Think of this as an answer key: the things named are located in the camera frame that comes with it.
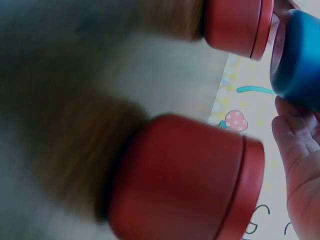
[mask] red cylindrical container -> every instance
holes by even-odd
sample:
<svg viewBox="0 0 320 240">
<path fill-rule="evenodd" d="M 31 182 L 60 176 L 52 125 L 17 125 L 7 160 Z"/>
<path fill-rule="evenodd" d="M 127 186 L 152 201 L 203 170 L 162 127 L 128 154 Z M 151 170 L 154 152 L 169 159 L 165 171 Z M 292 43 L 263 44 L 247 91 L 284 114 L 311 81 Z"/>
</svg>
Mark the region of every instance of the red cylindrical container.
<svg viewBox="0 0 320 240">
<path fill-rule="evenodd" d="M 219 50 L 260 60 L 265 51 L 273 0 L 208 0 L 204 37 Z"/>
<path fill-rule="evenodd" d="M 240 240 L 263 174 L 259 141 L 184 117 L 160 116 L 125 153 L 109 222 L 121 240 Z"/>
</svg>

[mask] blue line drawing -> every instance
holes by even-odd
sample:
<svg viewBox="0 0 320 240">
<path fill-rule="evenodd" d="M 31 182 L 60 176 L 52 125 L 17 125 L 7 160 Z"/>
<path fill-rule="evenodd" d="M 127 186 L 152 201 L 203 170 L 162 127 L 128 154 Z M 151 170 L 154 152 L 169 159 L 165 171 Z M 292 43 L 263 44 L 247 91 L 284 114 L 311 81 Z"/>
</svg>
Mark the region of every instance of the blue line drawing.
<svg viewBox="0 0 320 240">
<path fill-rule="evenodd" d="M 272 89 L 268 89 L 261 86 L 241 86 L 236 89 L 237 93 L 247 93 L 247 92 L 258 92 L 258 93 L 265 93 L 265 94 L 271 94 L 276 95 L 276 93 Z"/>
</svg>

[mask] metal tin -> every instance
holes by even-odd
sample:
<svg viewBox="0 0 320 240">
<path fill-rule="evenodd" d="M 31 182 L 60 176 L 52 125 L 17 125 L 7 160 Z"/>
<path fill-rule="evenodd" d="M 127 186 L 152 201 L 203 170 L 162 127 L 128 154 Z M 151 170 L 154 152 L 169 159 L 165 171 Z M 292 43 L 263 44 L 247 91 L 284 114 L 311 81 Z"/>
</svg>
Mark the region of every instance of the metal tin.
<svg viewBox="0 0 320 240">
<path fill-rule="evenodd" d="M 239 240 L 264 165 L 257 140 L 176 115 L 158 117 L 124 156 L 110 226 L 122 240 Z"/>
<path fill-rule="evenodd" d="M 259 60 L 268 41 L 273 0 L 209 0 L 204 38 L 219 50 Z"/>
<path fill-rule="evenodd" d="M 276 94 L 320 111 L 320 19 L 298 9 L 280 18 L 270 65 Z"/>
</svg>

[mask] pink strawberry illustration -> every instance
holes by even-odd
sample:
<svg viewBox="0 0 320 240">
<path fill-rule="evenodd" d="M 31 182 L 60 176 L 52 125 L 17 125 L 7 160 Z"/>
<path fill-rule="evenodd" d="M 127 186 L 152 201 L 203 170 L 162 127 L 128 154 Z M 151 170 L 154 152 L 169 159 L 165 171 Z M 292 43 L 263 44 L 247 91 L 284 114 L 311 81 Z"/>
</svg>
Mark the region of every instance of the pink strawberry illustration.
<svg viewBox="0 0 320 240">
<path fill-rule="evenodd" d="M 248 128 L 248 122 L 239 110 L 232 110 L 225 116 L 225 125 L 236 132 L 243 132 Z"/>
</svg>

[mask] blue cylindrical container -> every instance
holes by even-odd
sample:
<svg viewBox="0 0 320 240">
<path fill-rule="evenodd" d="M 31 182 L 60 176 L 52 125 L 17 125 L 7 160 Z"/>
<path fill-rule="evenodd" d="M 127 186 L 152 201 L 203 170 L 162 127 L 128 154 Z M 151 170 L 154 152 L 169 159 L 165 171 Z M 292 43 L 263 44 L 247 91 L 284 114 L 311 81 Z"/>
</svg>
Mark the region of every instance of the blue cylindrical container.
<svg viewBox="0 0 320 240">
<path fill-rule="evenodd" d="M 320 19 L 297 9 L 280 19 L 270 80 L 283 99 L 320 111 Z"/>
</svg>

